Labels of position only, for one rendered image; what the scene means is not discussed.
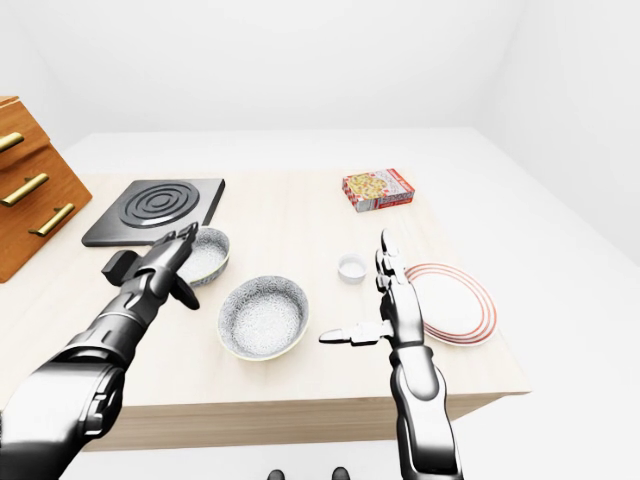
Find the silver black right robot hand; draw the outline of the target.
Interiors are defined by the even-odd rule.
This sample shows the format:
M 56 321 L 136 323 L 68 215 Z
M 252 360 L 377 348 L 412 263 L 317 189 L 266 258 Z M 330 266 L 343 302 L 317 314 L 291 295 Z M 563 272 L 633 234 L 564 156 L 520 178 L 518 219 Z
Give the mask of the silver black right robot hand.
M 423 320 L 417 294 L 406 276 L 406 263 L 389 229 L 382 230 L 380 243 L 375 264 L 376 288 L 382 294 L 381 319 L 326 331 L 320 335 L 320 343 L 365 346 L 387 339 L 394 349 L 423 344 Z

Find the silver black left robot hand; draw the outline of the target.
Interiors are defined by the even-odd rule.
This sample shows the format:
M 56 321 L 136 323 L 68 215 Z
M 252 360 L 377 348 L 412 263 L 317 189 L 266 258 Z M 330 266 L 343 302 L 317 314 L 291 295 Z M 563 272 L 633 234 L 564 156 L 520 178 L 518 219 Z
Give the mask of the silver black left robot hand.
M 200 307 L 192 288 L 178 274 L 192 253 L 198 227 L 197 222 L 191 223 L 180 231 L 167 233 L 152 245 L 140 260 L 133 277 L 121 288 L 122 294 L 130 294 L 124 302 L 126 312 L 150 322 L 169 296 L 191 310 Z

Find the white plate with red rings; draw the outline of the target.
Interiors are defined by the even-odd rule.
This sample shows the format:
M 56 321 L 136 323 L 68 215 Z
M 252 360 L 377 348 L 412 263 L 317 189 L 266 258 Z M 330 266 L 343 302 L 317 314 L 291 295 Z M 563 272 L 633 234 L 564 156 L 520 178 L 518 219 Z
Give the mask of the white plate with red rings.
M 456 346 L 475 346 L 496 332 L 497 308 L 488 291 L 463 270 L 443 263 L 409 267 L 429 336 Z

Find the patterned grey bowl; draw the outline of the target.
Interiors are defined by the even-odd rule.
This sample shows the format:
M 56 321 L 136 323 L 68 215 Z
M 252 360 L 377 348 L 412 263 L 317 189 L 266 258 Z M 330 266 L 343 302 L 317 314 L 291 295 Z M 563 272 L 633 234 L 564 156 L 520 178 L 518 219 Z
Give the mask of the patterned grey bowl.
M 178 271 L 191 287 L 204 286 L 218 278 L 230 257 L 230 240 L 215 228 L 203 226 L 196 234 L 192 253 Z
M 218 317 L 222 345 L 247 361 L 266 361 L 291 350 L 309 323 L 303 289 L 281 276 L 244 282 L 224 301 Z

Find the flat dark stove plate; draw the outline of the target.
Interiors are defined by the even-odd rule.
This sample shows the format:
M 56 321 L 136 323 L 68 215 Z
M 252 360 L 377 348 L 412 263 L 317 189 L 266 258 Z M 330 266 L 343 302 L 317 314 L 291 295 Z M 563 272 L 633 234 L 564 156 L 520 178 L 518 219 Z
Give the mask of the flat dark stove plate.
M 151 245 L 192 223 L 210 223 L 222 178 L 135 180 L 85 233 L 86 247 Z

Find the small white ramekin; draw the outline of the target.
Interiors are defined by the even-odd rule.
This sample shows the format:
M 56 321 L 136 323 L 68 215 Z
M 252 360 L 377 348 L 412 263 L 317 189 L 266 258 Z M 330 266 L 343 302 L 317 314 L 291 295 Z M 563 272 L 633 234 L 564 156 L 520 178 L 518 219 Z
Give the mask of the small white ramekin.
M 365 259 L 356 253 L 347 253 L 338 261 L 338 275 L 347 284 L 359 284 L 367 275 Z

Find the red printed food box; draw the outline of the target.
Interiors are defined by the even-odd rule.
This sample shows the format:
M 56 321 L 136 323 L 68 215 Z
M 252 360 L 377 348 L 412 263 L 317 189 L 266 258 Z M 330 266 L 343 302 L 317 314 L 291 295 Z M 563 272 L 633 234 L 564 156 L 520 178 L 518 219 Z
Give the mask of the red printed food box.
M 349 175 L 342 190 L 358 213 L 408 204 L 415 189 L 395 169 Z

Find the wooden cabinet drawer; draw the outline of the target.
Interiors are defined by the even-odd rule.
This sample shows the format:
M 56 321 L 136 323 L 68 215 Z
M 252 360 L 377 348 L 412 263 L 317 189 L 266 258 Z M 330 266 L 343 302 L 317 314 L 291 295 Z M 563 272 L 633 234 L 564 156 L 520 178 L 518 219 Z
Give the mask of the wooden cabinet drawer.
M 8 281 L 92 198 L 74 174 L 54 175 L 13 207 L 0 204 L 0 283 Z M 54 215 L 55 207 L 73 203 L 75 210 L 46 237 L 28 233 Z
M 55 148 L 47 145 L 9 169 L 0 171 L 0 195 L 12 193 L 25 183 L 25 178 L 40 173 L 76 175 Z
M 24 141 L 0 153 L 0 171 L 9 169 L 49 144 L 45 131 L 20 101 L 0 106 L 0 137 L 12 132 L 22 134 Z

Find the wooden cabinet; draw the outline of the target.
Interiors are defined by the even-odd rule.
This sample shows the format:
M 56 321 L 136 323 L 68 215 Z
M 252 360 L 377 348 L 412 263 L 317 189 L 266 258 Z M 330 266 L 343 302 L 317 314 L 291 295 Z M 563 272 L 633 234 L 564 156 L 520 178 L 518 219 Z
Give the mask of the wooden cabinet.
M 92 198 L 17 96 L 0 96 L 0 283 Z

